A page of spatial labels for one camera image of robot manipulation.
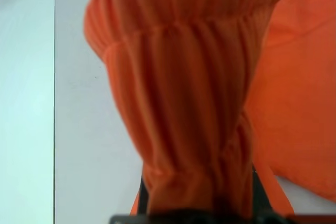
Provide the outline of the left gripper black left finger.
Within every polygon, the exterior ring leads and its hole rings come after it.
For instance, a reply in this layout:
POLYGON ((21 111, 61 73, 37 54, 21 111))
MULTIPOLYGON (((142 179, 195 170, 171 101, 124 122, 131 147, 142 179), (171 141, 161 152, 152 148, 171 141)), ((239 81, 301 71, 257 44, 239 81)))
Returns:
POLYGON ((149 193, 145 186, 143 177, 141 177, 139 196, 138 196, 138 214, 144 215, 147 212, 149 193))

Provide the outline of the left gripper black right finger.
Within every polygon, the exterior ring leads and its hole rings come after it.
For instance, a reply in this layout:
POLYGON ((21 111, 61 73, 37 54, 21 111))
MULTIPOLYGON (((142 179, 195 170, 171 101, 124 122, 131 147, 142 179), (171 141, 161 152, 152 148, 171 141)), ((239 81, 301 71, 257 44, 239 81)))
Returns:
POLYGON ((264 212, 268 210, 270 210, 269 199, 258 173, 253 167, 253 212, 264 212))

